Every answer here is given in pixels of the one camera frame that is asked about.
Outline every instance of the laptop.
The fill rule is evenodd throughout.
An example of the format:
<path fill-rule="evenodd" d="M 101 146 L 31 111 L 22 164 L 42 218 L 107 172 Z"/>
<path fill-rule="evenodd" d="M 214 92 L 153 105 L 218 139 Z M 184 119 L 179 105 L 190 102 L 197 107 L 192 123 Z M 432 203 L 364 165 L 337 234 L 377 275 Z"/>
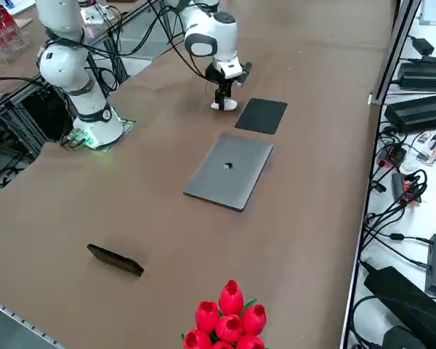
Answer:
<path fill-rule="evenodd" d="M 261 140 L 222 133 L 184 194 L 242 212 L 272 149 Z"/>

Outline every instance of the gray floor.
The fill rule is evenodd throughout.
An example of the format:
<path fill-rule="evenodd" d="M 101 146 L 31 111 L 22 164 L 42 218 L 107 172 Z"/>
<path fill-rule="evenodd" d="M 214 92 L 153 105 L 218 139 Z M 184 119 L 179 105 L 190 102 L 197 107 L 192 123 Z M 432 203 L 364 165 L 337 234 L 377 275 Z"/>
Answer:
<path fill-rule="evenodd" d="M 0 349 L 50 349 L 55 348 L 41 335 L 0 310 Z"/>

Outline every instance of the metal frame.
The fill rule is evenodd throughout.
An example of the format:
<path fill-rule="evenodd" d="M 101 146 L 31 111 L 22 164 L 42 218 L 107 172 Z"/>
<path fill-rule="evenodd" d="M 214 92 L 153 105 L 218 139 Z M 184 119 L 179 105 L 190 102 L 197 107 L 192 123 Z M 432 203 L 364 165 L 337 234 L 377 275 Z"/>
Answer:
<path fill-rule="evenodd" d="M 387 90 L 394 76 L 395 68 L 399 62 L 405 40 L 420 3 L 421 0 L 403 0 L 399 8 L 399 13 L 392 29 L 391 41 L 387 47 L 386 56 L 383 59 L 378 78 L 371 93 L 371 104 L 382 105 L 384 103 Z"/>
<path fill-rule="evenodd" d="M 416 16 L 416 12 L 419 8 L 420 3 L 421 0 L 403 0 L 399 8 L 399 13 L 397 15 L 397 19 L 392 29 L 391 41 L 389 42 L 389 46 L 387 47 L 386 56 L 383 59 L 383 63 L 381 64 L 378 78 L 376 80 L 374 89 L 371 93 L 371 104 L 378 106 L 378 119 L 381 118 L 381 109 L 384 104 L 387 91 L 389 89 L 392 77 L 394 76 L 396 66 L 402 54 L 405 40 L 407 39 L 408 32 L 411 29 L 413 20 Z M 379 123 L 376 127 L 374 149 L 376 149 L 376 144 L 378 142 L 378 133 L 379 133 Z M 374 161 L 374 156 L 375 153 L 373 151 L 372 161 Z M 370 175 L 372 174 L 372 171 L 373 171 L 373 167 L 370 168 Z M 364 214 L 366 214 L 366 210 L 368 208 L 368 200 L 369 200 L 369 193 L 367 191 L 367 196 L 363 207 Z M 347 345 L 349 344 L 348 343 L 349 333 L 350 333 L 349 322 L 350 322 L 350 317 L 352 315 L 351 311 L 355 300 L 355 290 L 357 286 L 358 268 L 359 268 L 358 260 L 360 259 L 360 247 L 362 246 L 362 244 L 363 244 L 363 234 L 360 229 L 358 242 L 357 242 L 357 249 L 355 251 L 354 265 L 352 269 L 352 278 L 350 280 L 349 297 L 347 299 L 346 313 L 344 316 L 342 338 L 341 338 L 341 343 L 339 345 L 340 349 L 346 349 Z"/>

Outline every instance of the connector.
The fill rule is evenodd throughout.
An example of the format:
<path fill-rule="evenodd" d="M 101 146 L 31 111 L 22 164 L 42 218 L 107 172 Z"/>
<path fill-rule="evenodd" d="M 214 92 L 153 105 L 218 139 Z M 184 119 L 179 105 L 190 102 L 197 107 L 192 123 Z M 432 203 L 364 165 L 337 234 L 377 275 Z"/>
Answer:
<path fill-rule="evenodd" d="M 403 239 L 405 239 L 405 236 L 404 234 L 400 233 L 392 233 L 389 235 L 389 238 L 394 241 L 402 241 Z"/>
<path fill-rule="evenodd" d="M 424 38 L 417 39 L 415 36 L 410 36 L 412 46 L 422 56 L 429 56 L 435 48 Z"/>
<path fill-rule="evenodd" d="M 362 260 L 359 260 L 359 263 L 368 271 L 369 273 L 374 273 L 377 271 L 374 267 L 369 265 L 367 262 L 363 262 Z"/>

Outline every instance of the black mouse pad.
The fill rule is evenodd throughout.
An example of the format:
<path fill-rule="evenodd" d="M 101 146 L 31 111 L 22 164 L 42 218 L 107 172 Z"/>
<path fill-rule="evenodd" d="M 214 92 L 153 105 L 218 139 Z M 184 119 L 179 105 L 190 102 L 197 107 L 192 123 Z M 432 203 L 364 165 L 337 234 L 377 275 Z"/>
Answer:
<path fill-rule="evenodd" d="M 235 124 L 236 129 L 273 135 L 278 129 L 288 103 L 251 98 Z"/>

